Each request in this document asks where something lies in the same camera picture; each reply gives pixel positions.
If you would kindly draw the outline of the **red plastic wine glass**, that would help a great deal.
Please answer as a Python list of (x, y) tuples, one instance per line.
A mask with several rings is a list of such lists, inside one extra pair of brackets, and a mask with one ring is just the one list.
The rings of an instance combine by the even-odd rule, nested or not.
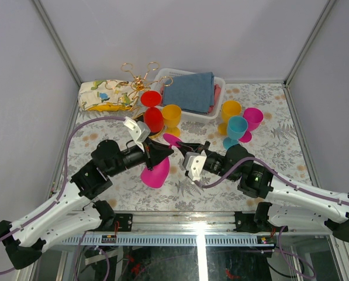
[(164, 127), (164, 120), (161, 111), (157, 108), (161, 104), (161, 95), (159, 92), (150, 90), (142, 94), (140, 101), (147, 109), (143, 115), (144, 123), (150, 128), (151, 132), (159, 132)]

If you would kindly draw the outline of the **gold wine glass rack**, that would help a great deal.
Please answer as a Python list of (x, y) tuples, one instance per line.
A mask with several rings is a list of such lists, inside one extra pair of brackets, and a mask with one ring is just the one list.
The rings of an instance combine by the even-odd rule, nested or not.
[(133, 77), (133, 81), (130, 83), (130, 86), (132, 87), (132, 89), (137, 92), (137, 100), (136, 100), (136, 103), (134, 105), (134, 107), (131, 109), (131, 111), (134, 111), (135, 109), (139, 109), (140, 107), (136, 106), (137, 105), (137, 102), (138, 102), (138, 99), (141, 98), (142, 94), (146, 91), (150, 91), (152, 90), (151, 89), (151, 86), (153, 84), (155, 85), (159, 85), (161, 84), (162, 86), (164, 87), (168, 87), (172, 84), (173, 82), (173, 79), (172, 77), (170, 76), (164, 76), (162, 77), (161, 79), (157, 80), (157, 81), (153, 81), (153, 82), (148, 82), (147, 81), (147, 76), (150, 72), (152, 71), (156, 71), (160, 68), (160, 64), (157, 63), (157, 62), (150, 62), (148, 65), (147, 65), (147, 72), (146, 74), (144, 75), (144, 77), (142, 76), (135, 76), (133, 74), (133, 65), (131, 63), (125, 63), (121, 66), (121, 70), (124, 71), (124, 72), (128, 72), (132, 75)]

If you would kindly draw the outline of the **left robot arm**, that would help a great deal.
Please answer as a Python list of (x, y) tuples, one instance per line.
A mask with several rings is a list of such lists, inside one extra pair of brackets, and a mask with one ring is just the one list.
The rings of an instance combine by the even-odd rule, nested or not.
[(115, 212), (97, 196), (112, 186), (111, 177), (144, 164), (149, 170), (174, 153), (151, 139), (120, 150), (113, 140), (100, 142), (63, 190), (19, 220), (0, 222), (0, 238), (14, 269), (23, 269), (54, 244), (85, 231), (108, 231)]

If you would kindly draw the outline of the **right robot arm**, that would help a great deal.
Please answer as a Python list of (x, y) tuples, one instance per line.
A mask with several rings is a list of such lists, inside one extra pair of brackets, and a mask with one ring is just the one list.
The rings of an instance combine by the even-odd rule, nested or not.
[(209, 142), (174, 143), (184, 157), (186, 176), (197, 186), (209, 189), (225, 180), (237, 181), (238, 191), (262, 199), (253, 213), (235, 213), (237, 232), (325, 229), (349, 243), (349, 193), (294, 181), (255, 158), (241, 145), (229, 147), (225, 155), (209, 150), (209, 145)]

